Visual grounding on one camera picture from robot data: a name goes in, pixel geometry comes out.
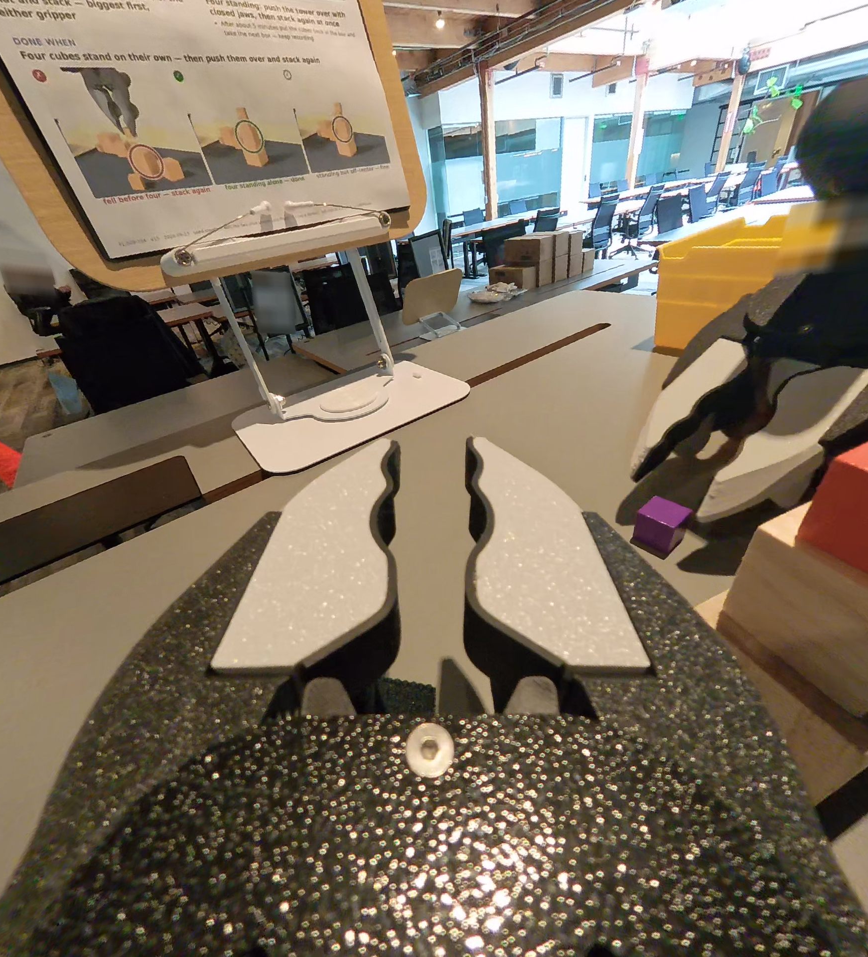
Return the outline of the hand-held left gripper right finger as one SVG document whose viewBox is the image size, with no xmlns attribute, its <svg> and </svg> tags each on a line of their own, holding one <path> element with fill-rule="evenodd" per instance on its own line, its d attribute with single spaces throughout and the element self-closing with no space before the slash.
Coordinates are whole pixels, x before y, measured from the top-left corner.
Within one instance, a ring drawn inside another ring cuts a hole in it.
<svg viewBox="0 0 868 957">
<path fill-rule="evenodd" d="M 652 662 L 584 512 L 485 437 L 465 443 L 464 650 L 498 713 L 592 714 L 581 678 Z"/>
</svg>

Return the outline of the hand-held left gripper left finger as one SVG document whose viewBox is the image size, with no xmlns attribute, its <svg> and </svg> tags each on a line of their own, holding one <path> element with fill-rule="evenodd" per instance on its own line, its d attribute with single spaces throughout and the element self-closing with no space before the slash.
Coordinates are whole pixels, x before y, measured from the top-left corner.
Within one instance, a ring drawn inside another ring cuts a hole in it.
<svg viewBox="0 0 868 957">
<path fill-rule="evenodd" d="M 360 713 L 401 647 L 394 498 L 401 450 L 379 439 L 322 473 L 278 515 L 210 662 L 221 676 L 282 676 L 303 697 L 340 685 Z"/>
</svg>

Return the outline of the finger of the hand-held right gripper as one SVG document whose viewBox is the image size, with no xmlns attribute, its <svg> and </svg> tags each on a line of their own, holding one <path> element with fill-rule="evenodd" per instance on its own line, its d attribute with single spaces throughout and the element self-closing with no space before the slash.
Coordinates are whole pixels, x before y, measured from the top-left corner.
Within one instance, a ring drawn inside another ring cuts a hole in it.
<svg viewBox="0 0 868 957">
<path fill-rule="evenodd" d="M 762 428 L 762 359 L 737 341 L 718 339 L 660 392 L 631 460 L 645 479 L 670 458 L 687 475 L 717 476 Z"/>
<path fill-rule="evenodd" d="M 774 367 L 766 383 L 764 427 L 746 437 L 712 481 L 696 519 L 720 520 L 779 495 L 782 507 L 803 490 L 822 458 L 820 440 L 868 385 L 868 368 Z"/>
</svg>

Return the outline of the small purple cube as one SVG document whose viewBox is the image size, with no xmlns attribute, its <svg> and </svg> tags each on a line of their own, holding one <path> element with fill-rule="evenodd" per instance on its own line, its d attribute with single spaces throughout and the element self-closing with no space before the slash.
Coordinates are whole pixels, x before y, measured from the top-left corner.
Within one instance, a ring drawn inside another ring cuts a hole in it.
<svg viewBox="0 0 868 957">
<path fill-rule="evenodd" d="M 651 497 L 637 512 L 631 543 L 667 558 L 683 541 L 694 511 L 663 496 Z"/>
</svg>

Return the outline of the medium light wooden cube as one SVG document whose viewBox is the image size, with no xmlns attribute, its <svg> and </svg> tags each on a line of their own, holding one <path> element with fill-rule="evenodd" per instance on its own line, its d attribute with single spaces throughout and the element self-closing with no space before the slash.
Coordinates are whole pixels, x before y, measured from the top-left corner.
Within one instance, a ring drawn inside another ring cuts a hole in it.
<svg viewBox="0 0 868 957">
<path fill-rule="evenodd" d="M 868 575 L 799 544 L 806 504 L 753 534 L 725 599 L 728 621 L 855 716 L 868 713 Z"/>
</svg>

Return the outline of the large wooden cube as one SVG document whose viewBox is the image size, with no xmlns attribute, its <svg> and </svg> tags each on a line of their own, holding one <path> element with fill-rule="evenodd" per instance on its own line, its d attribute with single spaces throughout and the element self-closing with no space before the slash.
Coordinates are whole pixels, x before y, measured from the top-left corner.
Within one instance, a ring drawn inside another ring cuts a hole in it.
<svg viewBox="0 0 868 957">
<path fill-rule="evenodd" d="M 726 592 L 696 607 L 759 690 L 815 805 L 868 768 L 868 713 L 836 703 L 724 612 Z"/>
</svg>

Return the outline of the yellow plastic bin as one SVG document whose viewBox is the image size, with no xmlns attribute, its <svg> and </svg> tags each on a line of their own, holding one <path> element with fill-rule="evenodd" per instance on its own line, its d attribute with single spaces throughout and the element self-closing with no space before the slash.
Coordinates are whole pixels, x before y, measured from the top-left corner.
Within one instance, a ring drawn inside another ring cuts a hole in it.
<svg viewBox="0 0 868 957">
<path fill-rule="evenodd" d="M 789 209 L 705 220 L 659 248 L 656 350 L 682 352 L 709 321 L 775 278 Z"/>
</svg>

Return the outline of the row of long office tables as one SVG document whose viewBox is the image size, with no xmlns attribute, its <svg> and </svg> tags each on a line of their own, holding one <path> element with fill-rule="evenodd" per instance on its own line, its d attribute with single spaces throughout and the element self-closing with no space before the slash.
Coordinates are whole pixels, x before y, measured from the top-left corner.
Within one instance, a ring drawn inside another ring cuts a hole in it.
<svg viewBox="0 0 868 957">
<path fill-rule="evenodd" d="M 711 212 L 732 209 L 759 198 L 764 198 L 766 202 L 784 203 L 807 200 L 813 195 L 799 174 L 799 165 L 795 161 L 783 162 L 765 170 L 740 168 L 739 171 L 723 172 L 704 179 L 687 178 L 662 185 L 643 185 L 613 192 L 608 190 L 575 208 L 560 209 L 556 228 L 580 229 L 589 233 L 597 210 L 604 200 L 618 202 L 613 220 L 613 225 L 617 226 L 621 218 L 640 209 L 645 199 L 653 194 L 658 198 L 669 195 L 684 198 L 684 218 L 686 222 L 691 222 L 693 216 L 689 197 L 695 187 L 703 189 Z M 476 243 L 484 241 L 488 233 L 508 229 L 519 223 L 525 225 L 530 232 L 538 215 L 538 209 L 529 209 L 467 225 L 459 219 L 446 220 L 441 228 L 445 253 L 451 263 L 461 263 L 464 269 L 468 270 L 469 264 L 461 257 L 468 255 Z"/>
</svg>

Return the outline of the stack of cardboard boxes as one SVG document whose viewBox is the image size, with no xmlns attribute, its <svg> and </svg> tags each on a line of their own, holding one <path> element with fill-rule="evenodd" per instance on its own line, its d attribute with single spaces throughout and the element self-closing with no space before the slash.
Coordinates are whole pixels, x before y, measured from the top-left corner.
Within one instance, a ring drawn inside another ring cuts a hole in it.
<svg viewBox="0 0 868 957">
<path fill-rule="evenodd" d="M 512 237 L 504 243 L 501 264 L 489 269 L 489 284 L 530 291 L 591 275 L 596 253 L 583 242 L 582 229 Z"/>
</svg>

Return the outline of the green hanging decoration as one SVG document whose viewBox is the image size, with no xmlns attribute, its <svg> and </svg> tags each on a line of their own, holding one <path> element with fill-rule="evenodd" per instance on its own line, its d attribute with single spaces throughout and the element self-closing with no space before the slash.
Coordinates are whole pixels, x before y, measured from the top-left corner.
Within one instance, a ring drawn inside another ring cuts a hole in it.
<svg viewBox="0 0 868 957">
<path fill-rule="evenodd" d="M 787 68 L 765 71 L 757 77 L 753 101 L 742 133 L 750 136 L 759 126 L 777 122 L 785 113 L 797 112 L 803 106 L 802 84 L 786 84 Z"/>
</svg>

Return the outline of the dark brown panel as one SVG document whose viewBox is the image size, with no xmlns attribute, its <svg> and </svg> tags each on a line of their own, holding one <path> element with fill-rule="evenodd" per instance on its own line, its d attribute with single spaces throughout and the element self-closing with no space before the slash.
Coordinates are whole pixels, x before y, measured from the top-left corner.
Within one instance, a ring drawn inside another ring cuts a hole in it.
<svg viewBox="0 0 868 957">
<path fill-rule="evenodd" d="M 187 460 L 176 457 L 2 520 L 0 586 L 202 502 Z"/>
</svg>

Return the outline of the small wooden document stand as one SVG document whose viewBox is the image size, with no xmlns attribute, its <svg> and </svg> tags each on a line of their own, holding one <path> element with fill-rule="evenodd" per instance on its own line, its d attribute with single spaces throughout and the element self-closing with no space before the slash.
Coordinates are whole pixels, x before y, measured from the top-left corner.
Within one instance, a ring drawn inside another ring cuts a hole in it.
<svg viewBox="0 0 868 957">
<path fill-rule="evenodd" d="M 457 304 L 463 279 L 463 270 L 453 268 L 410 281 L 403 292 L 402 323 L 424 324 L 431 317 L 447 316 Z"/>
</svg>

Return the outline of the black framed sign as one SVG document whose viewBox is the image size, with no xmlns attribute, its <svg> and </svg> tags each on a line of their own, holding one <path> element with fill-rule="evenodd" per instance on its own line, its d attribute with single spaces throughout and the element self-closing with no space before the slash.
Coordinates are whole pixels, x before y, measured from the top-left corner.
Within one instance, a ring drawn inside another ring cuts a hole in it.
<svg viewBox="0 0 868 957">
<path fill-rule="evenodd" d="M 249 273 L 252 311 L 258 332 L 264 341 L 295 335 L 308 336 L 308 314 L 288 266 L 278 266 Z"/>
<path fill-rule="evenodd" d="M 444 272 L 444 246 L 440 231 L 414 234 L 396 242 L 397 287 L 400 299 L 416 279 Z"/>
</svg>

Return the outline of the wooden board document stand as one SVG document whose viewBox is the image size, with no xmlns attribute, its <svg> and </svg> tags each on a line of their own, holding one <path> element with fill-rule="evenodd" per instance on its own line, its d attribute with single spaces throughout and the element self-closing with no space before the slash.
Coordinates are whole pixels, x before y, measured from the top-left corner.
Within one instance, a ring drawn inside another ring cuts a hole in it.
<svg viewBox="0 0 868 957">
<path fill-rule="evenodd" d="M 382 3 L 380 27 L 393 50 Z M 141 261 L 112 264 L 86 240 L 80 220 L 72 216 L 66 197 L 47 175 L 41 148 L 29 131 L 19 107 L 7 95 L 0 79 L 0 160 L 18 187 L 50 244 L 69 265 L 107 285 L 130 291 L 152 290 L 177 281 L 210 280 L 225 317 L 246 358 L 261 402 L 237 416 L 232 429 L 265 476 L 300 473 L 321 462 L 392 433 L 431 413 L 462 402 L 468 383 L 415 363 L 396 360 L 371 297 L 357 249 L 410 233 L 419 221 L 427 198 L 420 158 L 409 122 L 398 67 L 392 54 L 381 55 L 381 65 L 392 69 L 394 93 L 404 105 L 395 110 L 395 123 L 406 151 L 405 167 L 411 190 L 411 208 L 396 223 L 384 210 L 301 222 L 298 213 L 312 202 L 282 203 L 284 226 L 246 235 L 222 235 L 215 227 L 191 241 Z M 380 351 L 380 358 L 355 373 L 326 386 L 284 400 L 264 380 L 222 286 L 222 277 L 262 267 L 287 266 L 321 253 L 345 252 L 353 259 L 359 297 Z"/>
</svg>

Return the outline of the printed instruction sheet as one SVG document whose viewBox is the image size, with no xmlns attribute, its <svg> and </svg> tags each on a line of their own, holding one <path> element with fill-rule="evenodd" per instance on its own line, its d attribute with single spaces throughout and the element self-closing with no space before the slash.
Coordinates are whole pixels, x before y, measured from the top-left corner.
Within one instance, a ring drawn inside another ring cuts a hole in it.
<svg viewBox="0 0 868 957">
<path fill-rule="evenodd" d="M 379 2 L 0 2 L 0 79 L 99 257 L 384 210 L 412 186 Z"/>
</svg>

